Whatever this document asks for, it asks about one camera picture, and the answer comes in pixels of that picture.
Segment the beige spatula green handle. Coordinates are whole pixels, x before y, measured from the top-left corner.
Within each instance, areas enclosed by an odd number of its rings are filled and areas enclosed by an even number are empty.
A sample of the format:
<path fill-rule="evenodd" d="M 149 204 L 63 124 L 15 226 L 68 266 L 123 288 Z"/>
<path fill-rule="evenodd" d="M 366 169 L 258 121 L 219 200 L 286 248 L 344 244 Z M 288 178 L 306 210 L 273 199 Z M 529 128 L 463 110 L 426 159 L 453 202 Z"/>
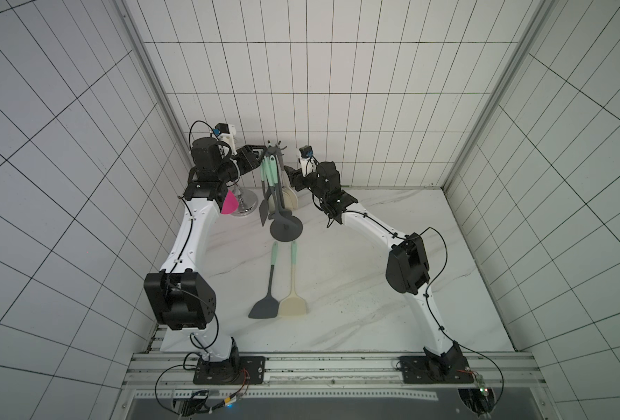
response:
<path fill-rule="evenodd" d="M 291 245 L 291 285 L 290 293 L 280 302 L 279 316 L 294 317 L 303 316 L 308 313 L 306 300 L 303 299 L 296 290 L 297 280 L 297 257 L 298 243 L 293 241 Z"/>

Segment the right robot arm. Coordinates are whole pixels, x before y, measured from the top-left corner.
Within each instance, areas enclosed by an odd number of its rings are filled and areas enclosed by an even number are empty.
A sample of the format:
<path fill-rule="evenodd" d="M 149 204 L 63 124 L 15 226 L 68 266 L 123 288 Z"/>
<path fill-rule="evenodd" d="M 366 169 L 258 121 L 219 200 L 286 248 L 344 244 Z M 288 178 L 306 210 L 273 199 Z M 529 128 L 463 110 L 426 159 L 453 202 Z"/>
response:
<path fill-rule="evenodd" d="M 369 212 L 343 189 L 333 162 L 303 159 L 301 168 L 285 166 L 284 170 L 294 189 L 308 190 L 331 222 L 357 231 L 385 252 L 385 279 L 395 292 L 404 296 L 422 329 L 428 374 L 439 381 L 462 369 L 462 347 L 448 335 L 432 294 L 431 285 L 437 278 L 430 276 L 422 235 L 398 231 Z"/>

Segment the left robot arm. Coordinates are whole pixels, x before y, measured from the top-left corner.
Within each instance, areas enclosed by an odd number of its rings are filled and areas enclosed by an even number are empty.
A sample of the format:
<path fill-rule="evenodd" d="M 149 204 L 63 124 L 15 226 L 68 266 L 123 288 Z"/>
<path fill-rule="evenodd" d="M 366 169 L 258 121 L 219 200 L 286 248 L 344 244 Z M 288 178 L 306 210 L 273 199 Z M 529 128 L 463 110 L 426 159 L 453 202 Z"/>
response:
<path fill-rule="evenodd" d="M 217 294 L 200 273 L 210 230 L 220 215 L 238 208 L 228 185 L 259 168 L 264 145 L 236 148 L 224 134 L 207 136 L 190 147 L 194 166 L 179 197 L 183 219 L 175 243 L 161 268 L 146 275 L 144 291 L 159 325 L 177 332 L 205 362 L 236 360 L 235 340 L 222 331 Z"/>

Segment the grey spatula green handle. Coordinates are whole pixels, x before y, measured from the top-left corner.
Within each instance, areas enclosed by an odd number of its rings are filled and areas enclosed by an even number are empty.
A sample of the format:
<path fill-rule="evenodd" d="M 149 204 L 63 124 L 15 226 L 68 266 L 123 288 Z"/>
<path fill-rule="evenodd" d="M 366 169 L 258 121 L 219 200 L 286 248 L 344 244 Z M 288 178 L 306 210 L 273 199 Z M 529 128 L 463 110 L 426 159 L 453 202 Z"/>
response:
<path fill-rule="evenodd" d="M 260 299 L 248 314 L 252 320 L 269 320 L 278 316 L 280 302 L 273 297 L 273 278 L 279 252 L 279 243 L 275 241 L 272 246 L 271 263 L 267 283 L 266 295 Z"/>

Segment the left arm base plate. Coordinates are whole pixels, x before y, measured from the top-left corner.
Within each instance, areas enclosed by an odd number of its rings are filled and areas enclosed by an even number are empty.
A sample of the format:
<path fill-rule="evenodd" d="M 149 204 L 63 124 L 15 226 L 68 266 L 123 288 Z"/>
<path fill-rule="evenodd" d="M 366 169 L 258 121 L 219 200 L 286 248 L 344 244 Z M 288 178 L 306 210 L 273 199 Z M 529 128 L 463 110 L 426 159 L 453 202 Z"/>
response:
<path fill-rule="evenodd" d="M 266 358 L 238 356 L 222 362 L 201 362 L 196 368 L 195 385 L 259 385 L 264 381 Z"/>

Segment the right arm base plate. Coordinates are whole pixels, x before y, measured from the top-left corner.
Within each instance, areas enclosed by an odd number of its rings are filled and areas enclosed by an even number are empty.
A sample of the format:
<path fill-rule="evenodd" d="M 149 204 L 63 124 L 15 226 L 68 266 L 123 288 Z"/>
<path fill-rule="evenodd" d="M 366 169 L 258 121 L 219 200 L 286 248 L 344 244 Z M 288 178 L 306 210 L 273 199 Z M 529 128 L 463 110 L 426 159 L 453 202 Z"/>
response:
<path fill-rule="evenodd" d="M 446 364 L 427 356 L 401 356 L 396 369 L 402 374 L 405 384 L 468 385 L 474 382 L 474 376 L 467 371 L 463 359 L 455 364 Z"/>

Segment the beige spatula grey handle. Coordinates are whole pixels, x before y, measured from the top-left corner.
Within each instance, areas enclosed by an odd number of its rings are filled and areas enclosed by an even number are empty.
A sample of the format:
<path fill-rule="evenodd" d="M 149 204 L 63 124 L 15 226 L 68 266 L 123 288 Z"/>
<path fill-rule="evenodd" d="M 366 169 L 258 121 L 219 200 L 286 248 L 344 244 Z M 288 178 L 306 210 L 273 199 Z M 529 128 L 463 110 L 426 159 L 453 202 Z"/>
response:
<path fill-rule="evenodd" d="M 284 208 L 290 211 L 298 210 L 299 199 L 286 173 L 283 173 L 281 175 L 280 185 L 282 187 Z"/>

